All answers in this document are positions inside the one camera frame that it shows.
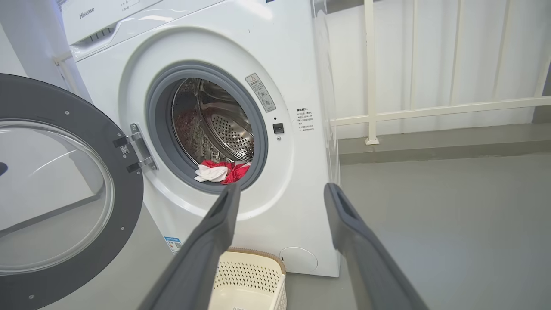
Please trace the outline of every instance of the door hinge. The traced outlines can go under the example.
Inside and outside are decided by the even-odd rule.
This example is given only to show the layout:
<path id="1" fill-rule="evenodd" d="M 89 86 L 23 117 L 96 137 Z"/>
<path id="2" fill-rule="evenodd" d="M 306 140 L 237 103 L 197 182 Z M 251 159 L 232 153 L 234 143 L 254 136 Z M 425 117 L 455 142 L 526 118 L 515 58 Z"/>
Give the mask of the door hinge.
<path id="1" fill-rule="evenodd" d="M 151 157 L 151 153 L 149 152 L 149 149 L 145 144 L 143 136 L 139 130 L 138 124 L 136 123 L 130 124 L 130 130 L 132 131 L 131 135 L 122 137 L 113 141 L 113 144 L 115 145 L 115 147 L 120 148 L 123 151 L 123 154 L 125 153 L 125 150 L 124 150 L 125 145 L 134 142 L 134 145 L 136 146 L 135 149 L 137 149 L 138 151 L 137 155 L 138 155 L 139 161 L 137 163 L 133 163 L 127 166 L 126 170 L 128 170 L 128 172 L 134 172 L 136 170 L 141 169 L 145 165 L 149 166 L 150 169 L 153 169 L 153 170 L 157 169 L 157 165 L 155 164 L 153 157 Z"/>

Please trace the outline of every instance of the baseboard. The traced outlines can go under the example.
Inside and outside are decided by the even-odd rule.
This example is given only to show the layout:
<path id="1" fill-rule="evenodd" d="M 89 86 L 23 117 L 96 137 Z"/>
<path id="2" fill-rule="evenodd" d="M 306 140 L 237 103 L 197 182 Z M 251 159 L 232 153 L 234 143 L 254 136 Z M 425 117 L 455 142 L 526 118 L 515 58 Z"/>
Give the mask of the baseboard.
<path id="1" fill-rule="evenodd" d="M 342 165 L 520 156 L 551 152 L 551 124 L 522 124 L 339 140 Z"/>

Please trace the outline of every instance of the hisense logo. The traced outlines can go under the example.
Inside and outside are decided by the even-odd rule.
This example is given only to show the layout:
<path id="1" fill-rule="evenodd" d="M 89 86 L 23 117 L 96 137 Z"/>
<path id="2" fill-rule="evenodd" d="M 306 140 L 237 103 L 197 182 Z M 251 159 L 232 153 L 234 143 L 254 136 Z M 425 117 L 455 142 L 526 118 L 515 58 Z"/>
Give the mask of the hisense logo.
<path id="1" fill-rule="evenodd" d="M 94 11 L 94 8 L 91 8 L 91 9 L 89 9 L 88 11 L 86 11 L 86 12 L 84 12 L 84 13 L 81 13 L 81 14 L 80 14 L 80 18 L 86 17 L 86 15 L 92 13 L 93 11 Z"/>

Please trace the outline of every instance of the red cloth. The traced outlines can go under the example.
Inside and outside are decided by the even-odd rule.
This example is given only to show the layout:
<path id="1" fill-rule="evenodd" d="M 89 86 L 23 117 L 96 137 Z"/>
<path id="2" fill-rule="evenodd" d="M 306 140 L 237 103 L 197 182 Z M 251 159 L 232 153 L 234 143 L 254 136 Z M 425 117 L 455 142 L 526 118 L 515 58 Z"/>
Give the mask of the red cloth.
<path id="1" fill-rule="evenodd" d="M 226 176 L 226 178 L 222 182 L 220 182 L 224 185 L 230 184 L 230 183 L 233 183 L 233 182 L 237 182 L 239 179 L 241 179 L 245 175 L 245 173 L 247 173 L 247 170 L 250 167 L 250 165 L 244 166 L 245 164 L 247 164 L 247 163 L 236 165 L 235 163 L 229 163 L 229 162 L 219 162 L 219 163 L 217 163 L 217 162 L 213 162 L 213 161 L 203 161 L 201 163 L 201 165 L 205 165 L 209 168 L 226 167 L 229 171 L 228 175 Z"/>

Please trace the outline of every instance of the stainless steel drum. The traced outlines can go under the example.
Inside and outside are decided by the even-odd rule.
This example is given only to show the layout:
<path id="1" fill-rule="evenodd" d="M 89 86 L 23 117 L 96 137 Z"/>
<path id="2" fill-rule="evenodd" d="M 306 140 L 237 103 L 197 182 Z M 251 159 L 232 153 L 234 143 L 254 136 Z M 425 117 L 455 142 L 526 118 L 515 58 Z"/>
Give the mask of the stainless steel drum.
<path id="1" fill-rule="evenodd" d="M 222 87 L 198 78 L 184 80 L 172 102 L 172 120 L 180 146 L 196 164 L 252 161 L 249 120 Z"/>

